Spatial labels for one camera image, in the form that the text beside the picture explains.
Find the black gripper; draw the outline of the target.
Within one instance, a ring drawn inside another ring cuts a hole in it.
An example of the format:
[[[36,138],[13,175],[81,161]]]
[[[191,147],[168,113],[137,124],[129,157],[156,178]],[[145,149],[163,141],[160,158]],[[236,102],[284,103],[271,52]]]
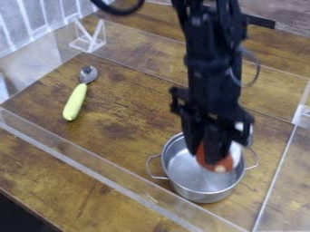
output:
[[[240,145],[252,142],[254,117],[236,105],[227,109],[220,107],[219,111],[207,111],[190,100],[187,88],[172,87],[171,112],[182,119],[182,131],[187,144],[187,150],[196,154],[200,142],[212,157],[206,161],[214,164],[224,157],[231,141]]]

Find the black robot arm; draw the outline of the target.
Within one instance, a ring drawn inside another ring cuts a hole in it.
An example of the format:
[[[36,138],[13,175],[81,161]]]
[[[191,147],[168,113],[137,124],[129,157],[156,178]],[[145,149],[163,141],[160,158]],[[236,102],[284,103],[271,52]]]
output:
[[[247,17],[238,0],[172,0],[186,37],[187,87],[170,89],[187,149],[206,169],[232,169],[230,148],[251,144],[254,117],[239,105],[240,42]]]

